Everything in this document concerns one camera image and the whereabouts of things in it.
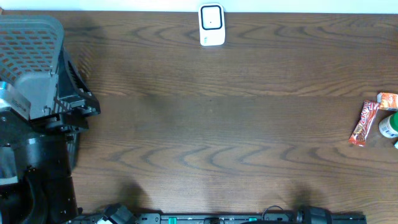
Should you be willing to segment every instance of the green connector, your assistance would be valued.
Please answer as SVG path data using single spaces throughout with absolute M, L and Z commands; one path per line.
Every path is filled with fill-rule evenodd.
M 169 218 L 169 224 L 177 224 L 177 218 Z

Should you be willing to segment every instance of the brown wooden surface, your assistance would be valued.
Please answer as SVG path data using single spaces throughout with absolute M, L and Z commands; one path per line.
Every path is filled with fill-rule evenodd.
M 363 100 L 398 92 L 398 16 L 227 13 L 226 43 L 201 47 L 196 13 L 5 14 L 59 19 L 100 100 L 73 173 L 87 212 L 310 203 L 397 223 L 394 141 L 347 140 Z

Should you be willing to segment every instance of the white wall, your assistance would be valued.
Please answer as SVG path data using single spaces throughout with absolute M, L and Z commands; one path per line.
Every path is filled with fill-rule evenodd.
M 398 13 L 398 0 L 0 0 L 4 9 L 194 12 L 218 2 L 226 12 Z

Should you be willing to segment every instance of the red candy wrapper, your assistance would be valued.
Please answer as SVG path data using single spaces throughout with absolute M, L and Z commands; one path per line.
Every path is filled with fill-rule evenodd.
M 380 103 L 365 100 L 361 112 L 361 119 L 356 125 L 353 134 L 349 137 L 349 142 L 358 146 L 365 146 L 366 137 L 369 134 L 369 130 L 371 129 L 379 107 Z

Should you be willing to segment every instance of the black mechanical part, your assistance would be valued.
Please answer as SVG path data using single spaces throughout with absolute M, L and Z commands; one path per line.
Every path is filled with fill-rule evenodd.
M 297 211 L 297 223 L 306 224 L 366 224 L 365 215 L 332 215 L 328 210 L 317 207 L 300 207 Z
M 77 159 L 78 159 L 78 148 L 79 148 L 79 143 L 80 143 L 80 133 L 68 134 L 67 135 L 67 142 L 73 142 L 75 144 L 75 147 L 68 148 L 69 164 L 70 164 L 71 170 L 73 170 L 76 167 Z
M 48 133 L 80 133 L 88 130 L 85 117 L 78 110 L 51 114 L 30 121 L 36 129 L 43 129 Z
M 76 219 L 72 220 L 72 223 L 89 224 L 94 222 L 96 223 L 98 220 L 102 219 L 109 220 L 113 224 L 122 224 L 130 223 L 126 222 L 126 220 L 128 220 L 129 217 L 134 217 L 135 224 L 366 224 L 365 215 L 335 215 L 331 214 L 328 210 L 317 207 L 300 207 L 300 209 L 297 211 L 297 215 L 286 210 L 268 210 L 266 210 L 263 215 L 161 215 L 158 213 L 133 214 L 129 212 L 126 207 L 116 204 L 108 207 L 103 213 L 77 217 Z
M 2 187 L 0 192 L 5 197 L 0 198 L 0 204 L 10 205 L 10 199 L 14 199 L 25 205 L 18 210 L 20 213 L 29 212 L 20 217 L 8 215 L 9 223 L 63 223 L 78 215 L 66 142 L 65 135 L 42 136 L 12 146 L 19 179 L 13 192 L 19 196 L 11 198 L 9 190 Z M 1 213 L 16 210 L 15 206 L 2 207 Z
M 83 116 L 100 114 L 100 103 L 84 83 L 65 49 L 61 50 L 58 61 L 61 83 L 58 90 L 59 98 L 70 103 L 72 108 L 79 109 Z
M 0 111 L 0 147 L 9 146 L 23 137 L 37 136 L 29 122 L 22 119 L 14 110 Z
M 137 218 L 126 206 L 117 203 L 105 209 L 103 220 L 112 224 L 135 224 Z

